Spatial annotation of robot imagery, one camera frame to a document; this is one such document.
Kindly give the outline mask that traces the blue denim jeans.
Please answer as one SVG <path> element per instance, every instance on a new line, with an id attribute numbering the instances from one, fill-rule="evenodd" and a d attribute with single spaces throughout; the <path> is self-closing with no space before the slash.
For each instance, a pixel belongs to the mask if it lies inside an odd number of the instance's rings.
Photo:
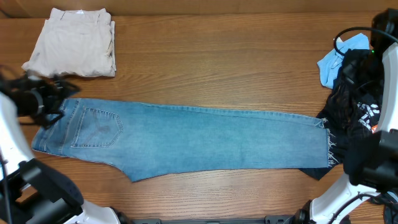
<path id="1" fill-rule="evenodd" d="M 36 151 L 116 167 L 131 181 L 233 169 L 330 165 L 325 121 L 275 111 L 225 110 L 72 98 L 40 129 Z"/>

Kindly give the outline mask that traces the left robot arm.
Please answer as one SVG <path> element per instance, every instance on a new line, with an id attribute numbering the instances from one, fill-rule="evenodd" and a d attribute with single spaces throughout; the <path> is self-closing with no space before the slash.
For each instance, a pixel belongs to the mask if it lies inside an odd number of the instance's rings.
<path id="1" fill-rule="evenodd" d="M 130 223 L 122 212 L 84 200 L 78 187 L 35 158 L 19 121 L 45 129 L 60 120 L 64 99 L 79 88 L 58 76 L 1 79 L 1 219 L 6 223 Z"/>

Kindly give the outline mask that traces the folded beige trousers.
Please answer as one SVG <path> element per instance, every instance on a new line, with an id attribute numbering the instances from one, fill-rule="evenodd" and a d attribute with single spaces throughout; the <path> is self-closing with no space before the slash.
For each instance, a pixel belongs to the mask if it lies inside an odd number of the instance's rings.
<path id="1" fill-rule="evenodd" d="M 43 77 L 114 77 L 114 39 L 115 22 L 106 9 L 62 11 L 53 8 L 22 69 Z"/>

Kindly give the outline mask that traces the light blue shirt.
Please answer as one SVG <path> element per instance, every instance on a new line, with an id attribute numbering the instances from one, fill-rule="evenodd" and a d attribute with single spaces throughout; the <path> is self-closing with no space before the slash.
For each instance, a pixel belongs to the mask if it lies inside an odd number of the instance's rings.
<path id="1" fill-rule="evenodd" d="M 345 41 L 339 37 L 336 41 L 338 49 L 345 53 L 347 50 L 369 50 L 369 39 L 366 35 L 359 33 Z M 334 81 L 338 76 L 338 70 L 342 66 L 344 56 L 341 56 L 335 49 L 327 53 L 317 62 L 320 72 L 320 83 L 327 88 L 332 89 Z"/>

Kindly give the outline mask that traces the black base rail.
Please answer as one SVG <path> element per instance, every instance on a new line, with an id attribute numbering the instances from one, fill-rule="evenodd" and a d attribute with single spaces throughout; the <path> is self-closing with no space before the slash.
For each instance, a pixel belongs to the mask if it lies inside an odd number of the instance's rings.
<path id="1" fill-rule="evenodd" d="M 267 215 L 264 218 L 227 218 L 227 219 L 199 219 L 199 220 L 161 220 L 132 219 L 132 224 L 294 224 L 315 223 L 313 221 L 299 219 L 295 215 Z"/>

